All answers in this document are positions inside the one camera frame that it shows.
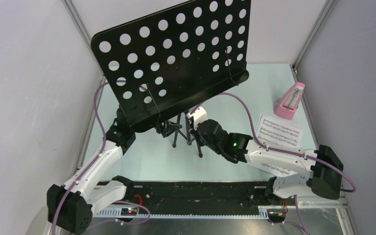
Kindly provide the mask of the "black perforated music stand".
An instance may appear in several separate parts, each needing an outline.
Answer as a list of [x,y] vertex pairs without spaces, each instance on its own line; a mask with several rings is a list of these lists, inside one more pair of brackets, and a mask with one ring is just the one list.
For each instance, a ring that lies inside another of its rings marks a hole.
[[92,52],[129,140],[245,82],[252,3],[189,0],[96,33]]

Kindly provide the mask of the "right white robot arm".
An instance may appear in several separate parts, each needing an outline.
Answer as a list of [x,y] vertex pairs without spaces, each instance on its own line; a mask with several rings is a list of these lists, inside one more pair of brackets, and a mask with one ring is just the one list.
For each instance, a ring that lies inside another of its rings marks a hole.
[[255,168],[269,164],[293,171],[293,175],[269,179],[264,196],[272,205],[307,193],[329,200],[340,197],[343,165],[328,146],[321,145],[317,150],[263,147],[249,135],[228,133],[212,119],[194,124],[191,132],[202,146],[233,164],[245,163]]

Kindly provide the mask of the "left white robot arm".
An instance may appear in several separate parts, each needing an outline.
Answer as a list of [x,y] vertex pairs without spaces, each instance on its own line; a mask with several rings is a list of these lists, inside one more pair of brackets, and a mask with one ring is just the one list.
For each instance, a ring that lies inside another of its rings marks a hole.
[[47,191],[48,221],[51,228],[60,227],[75,235],[84,233],[92,218],[115,201],[133,202],[135,190],[112,180],[99,189],[101,177],[130,148],[136,139],[127,122],[116,118],[106,133],[101,153],[94,156],[63,185],[52,185]]

